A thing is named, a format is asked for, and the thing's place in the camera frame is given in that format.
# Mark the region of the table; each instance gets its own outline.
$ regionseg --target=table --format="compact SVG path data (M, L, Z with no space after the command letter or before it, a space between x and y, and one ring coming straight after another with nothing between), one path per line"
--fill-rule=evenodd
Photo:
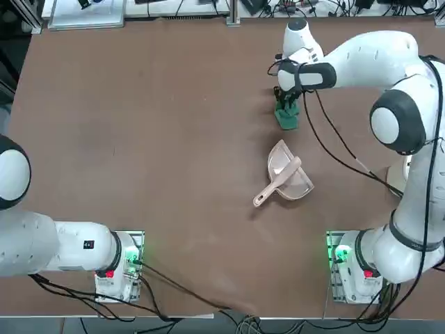
M33 167L22 207L56 220L143 229L145 261L213 301L261 317L321 317L326 230L385 224L396 199L324 153L305 117L297 131L277 126L277 82L266 70L282 47L285 25L131 22L123 29L33 36L10 124L10 137ZM311 19L309 25L326 52L358 33L398 29L414 34L422 54L445 56L443 32L431 19ZM397 156L369 129L378 95L358 88L321 92L353 152L382 172ZM321 138L353 164L314 96L308 105ZM302 200L274 196L255 209L252 198L268 182L266 157L280 139L302 159L315 189ZM45 275L94 289L91 273ZM443 279L426 273L394 316L445 319ZM170 315L212 311L157 280L153 288ZM27 277L2 278L0 294L8 301L0 315L90 314ZM148 305L146 294L141 303ZM361 309L329 300L326 316L352 317Z

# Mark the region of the cable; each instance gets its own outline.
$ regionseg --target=cable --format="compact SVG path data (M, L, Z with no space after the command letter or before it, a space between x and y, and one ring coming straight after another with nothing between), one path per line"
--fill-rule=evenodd
M19 83L20 74L15 69L14 65L10 62L6 53L0 48L0 63L6 68L8 74L14 79L15 83Z
M81 325L82 325L83 332L84 332L85 334L89 334L88 331L86 330L85 324L83 323L83 319L82 319L82 318L79 318L79 319L80 319L80 321L81 321Z
M171 331L173 331L173 328L175 327L177 325L177 323L176 324L174 324L168 331L167 331L167 333L166 334L170 334L170 332Z
M235 321L235 319L227 312L220 310L219 313L223 313L227 318L229 318L235 326L238 326L238 323Z
M145 334L145 333L152 333L152 332L157 332L157 331L161 331L161 330L163 330L163 329L165 329L165 328L173 328L173 326L175 326L177 324L177 322L176 323L173 323L173 324L168 324L168 325L164 325L164 326L159 326L159 327L155 327L155 328L151 328L151 329L147 329L147 330L144 330L144 331L136 331L135 333L136 334Z
M159 310L159 306L158 306L158 303L156 302L156 298L154 298L154 292L153 292L153 289L152 289L152 287L150 286L150 284L148 283L148 281L147 281L145 278L143 278L142 276L139 276L139 279L140 279L140 281L141 281L142 283L144 283L144 285L146 286L146 288L147 288L147 290L148 290L148 292L149 292L149 294L150 294L150 298L152 299L152 304L153 304L154 309L155 309L155 311L156 311L156 315L159 317L159 319L161 319L161 320L164 321L164 322L169 322L169 321L176 322L176 321L177 321L176 319L171 319L171 318L169 318L167 315L163 314L163 313Z
M261 17L263 15L264 11L266 10L267 6L269 6L271 1L272 0L267 1L267 4L264 5L263 10L259 13L258 17Z
M181 2L179 3L178 9L176 9L176 14L175 17L178 16L179 10L181 9L182 3L184 2L184 0L181 0Z
M205 299L204 297L201 297L199 294L196 294L195 292L187 289L186 287L180 285L179 283L176 283L174 280L172 280L171 278L167 277L166 275L164 275L163 273L161 273L160 271L157 271L155 268L152 268L151 266L149 266L148 264L145 264L142 261L139 260L134 260L133 261L134 264L139 264L142 265L143 267L149 269L150 271L153 271L156 275L162 277L164 280L167 280L169 283L173 284L176 288L180 289L182 292L185 292L193 297L195 297L196 299L202 301L203 303L206 303L207 305L210 305L214 308L219 308L222 310L229 310L230 308L228 308L227 306L223 306L223 305L218 305L217 303L214 303L212 301L209 301L208 299Z
M389 4L388 10L386 12L384 12L382 16L386 16L386 14L389 13L389 11L393 8L393 5L394 5L393 1L394 0L391 0L391 3Z
M340 4L340 0L339 0L339 2L335 2L335 1L333 1L333 0L327 0L328 2L331 2L331 3L333 3L333 4L335 4L335 5L337 5L337 9L335 10L335 12L334 12L334 14L337 16L337 11L339 10L339 8L340 9L342 9L342 11L343 11L343 14L346 14L346 11L343 9L343 7L341 6L341 4Z
M218 8L216 7L216 0L211 0L213 7L215 8L215 12L217 16L220 16L220 13L218 12Z
M69 292L69 291L67 291L67 290L64 290L64 289L63 289L63 291L66 291L68 294L63 294L63 293L61 293L61 292L57 292L57 291L54 291L54 290L52 290L52 289L49 289L48 287L46 287L43 283L39 282L38 280L35 280L35 282L36 282L41 288L43 288L43 290L46 290L46 291L48 291L48 292L51 292L52 294L55 294L55 295L58 295L58 296L64 296L64 297L67 297L67 298L76 299L76 300L81 301L82 303L84 303L85 305L87 305L89 308L91 308L92 310L94 310L98 315L100 315L101 317L103 317L103 318L105 318L105 319L107 319L107 320L119 320L119 321L121 321L121 322L133 322L133 321L136 319L136 318L134 318L134 319L122 319L122 318L120 318L119 316L117 316L112 310L110 310L110 308L109 308L108 306L104 305L103 303L100 303L99 301L96 301L96 300L94 300L94 299L90 299L90 298L87 298L87 297L80 297L80 296L77 296L76 294L74 294L74 293L72 293L72 292ZM105 315L103 312L99 311L97 308L95 308L94 306L90 305L90 304L87 303L86 301L89 301L89 302L91 302L91 303L97 304L97 305L99 305L99 306L105 308L105 310L107 310L113 317L109 317L109 316Z
M61 289L61 290L63 290L63 291L65 291L65 292L68 292L69 294L68 295L66 295L66 294L61 294L60 292L54 292L54 291L52 291L53 293L55 293L55 294L60 294L61 296L67 296L68 298L73 298L73 299L78 299L78 300L87 300L87 298L86 297L79 297L79 296L77 296L77 295L84 295L84 296L91 296L91 297L94 297L94 298L99 298L99 297L102 297L102 298L105 298L105 299L111 299L111 300L113 300L113 301L118 301L118 302L120 302L120 303L123 303L123 304L125 304L125 305L128 305L128 306L131 306L131 307L133 307L133 308L139 308L139 309L141 309L141 310L146 310L146 311L148 311L148 312L151 312L151 313L153 313L153 314L156 314L156 311L155 310L153 310L153 309L151 309L151 308L147 308L147 307L145 307L145 306L141 306L141 305L137 305L137 304L134 304L134 303L131 303L131 302L129 302L129 301L124 301L123 299L119 299L119 298L115 298L115 297L112 297L112 296L107 296L107 295L104 295L104 294L97 294L97 293L92 293L92 292L83 292L83 291L79 291L79 290L75 290L75 289L71 289L71 288L69 288L69 287L65 287L65 286L63 286L63 285L58 285L58 284L55 284L55 283L52 283L52 282L50 282L48 279L46 279L46 278L44 278L43 276L41 276L41 275L29 275L40 287L42 287L43 289L45 289L45 290L47 290L47 291L50 291L51 292L51 290L50 289L48 289L47 287L44 287L44 285L48 285L48 286L50 286L50 287L55 287L56 289ZM97 305L100 305L100 306L102 306L102 307L104 307L104 308L106 308L112 315L114 315L112 312L111 312L111 310L108 308L108 307L106 307L103 303L100 303L100 302L98 302L98 301L96 301L96 300L94 300L94 299L88 299L89 301L91 301L91 302L93 302L93 303L96 303ZM120 319L121 321L123 321L123 322L132 322L132 321L134 321L134 319L133 320L131 320L131 321L126 321L125 319L121 319L121 318L118 318L118 319Z
M321 141L320 137L318 136L318 134L317 134L317 132L316 132L316 130L315 130L314 124L312 123L312 120L311 120L311 118L310 118L310 116L309 116L309 112L308 112L308 110L307 110L307 103L306 103L306 93L303 93L302 96L303 96L303 105L304 105L304 107L305 107L305 113L306 113L306 117L307 117L307 121L308 121L308 123L309 123L309 126L311 127L312 132L314 133L314 136L315 136L315 138L317 139L318 143L319 143L320 146L325 150L325 152L328 153L328 154L329 154L335 161L337 161L339 164L341 164L342 166L346 167L347 169L350 169L350 170L352 170L352 171L354 171L354 172L356 172L356 173L359 173L360 175L363 175L364 177L367 177L367 178L369 178L369 179L375 180L375 181L377 181L377 182L379 182L379 183L381 183L381 184L383 184L383 185L385 185L385 186L391 186L390 184L386 183L385 181L382 181L382 180L379 179L379 178L374 178L374 176L369 175L369 174L366 174L366 173L364 173L364 172L362 172L362 171L360 171L360 170L358 170L358 169L356 169L356 168L354 168L354 167L348 165L347 163L345 163L345 162L343 162L342 160L340 160L339 158L337 158L335 155L333 155L333 154L328 150L328 148L325 146L325 144Z
M346 142L343 140L343 137L340 135L339 131L337 130L337 128L335 127L334 123L331 121L330 117L327 115L325 107L323 106L323 103L321 101L320 95L318 94L318 91L315 90L315 94L317 96L317 100L318 103L320 104L320 108L321 108L321 112L323 113L323 115L325 116L327 122L329 123L329 125L331 126L331 128L334 130L335 134L337 135L337 137L340 139L341 143L343 144L343 146L345 147L345 149L348 151L348 153L350 154L350 156L371 176L371 178L373 180L379 181L380 183L382 183L383 185L385 185L389 190L393 191L396 195L402 197L403 193L398 190L397 188L393 187L392 185L390 185L389 183L381 180L375 173L373 173L369 168L367 168L356 156L355 154L350 150L350 148L348 147L348 145L346 144Z
M311 6L311 9L310 9L309 13L313 13L314 16L317 17L316 9L315 9L314 5L312 4L311 0L307 0L307 2L308 2L309 5Z

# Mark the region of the white cable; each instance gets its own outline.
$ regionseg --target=white cable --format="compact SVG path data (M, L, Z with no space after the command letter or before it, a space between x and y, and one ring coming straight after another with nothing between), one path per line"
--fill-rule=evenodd
M367 172L368 174L371 173L371 170L365 166L365 164L363 164L358 158L355 158L355 161L365 170L365 172Z

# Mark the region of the green toy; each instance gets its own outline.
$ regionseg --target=green toy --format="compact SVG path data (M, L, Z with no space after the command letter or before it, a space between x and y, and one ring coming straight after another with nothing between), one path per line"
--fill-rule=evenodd
M297 129L300 109L297 105L296 95L284 95L278 87L274 87L273 90L276 98L275 117L278 124L283 130Z

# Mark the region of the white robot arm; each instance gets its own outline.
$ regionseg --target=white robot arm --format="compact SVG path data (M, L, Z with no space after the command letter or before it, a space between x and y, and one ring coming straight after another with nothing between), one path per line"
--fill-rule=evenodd
M141 260L143 238L98 223L53 221L19 210L14 206L30 183L25 151L0 135L0 276L94 271L98 294L136 299L140 266L132 260Z
M368 303L382 287L382 277L401 283L419 272L432 154L432 145L426 143L435 139L437 80L419 58L416 40L408 33L376 31L358 35L316 62L296 56L305 52L302 49L311 49L314 43L305 20L287 26L283 49L294 54L285 51L285 59L279 64L280 88L285 93L347 86L382 88L385 91L371 108L371 129L390 150L413 154L403 198L384 222L386 225L350 231L341 240L342 248L348 250L348 256L341 258L339 265L342 281L346 281L346 300ZM440 61L433 64L445 79L445 65ZM439 136L443 136L444 129L442 121ZM445 153L437 150L424 271L444 259L444 237Z

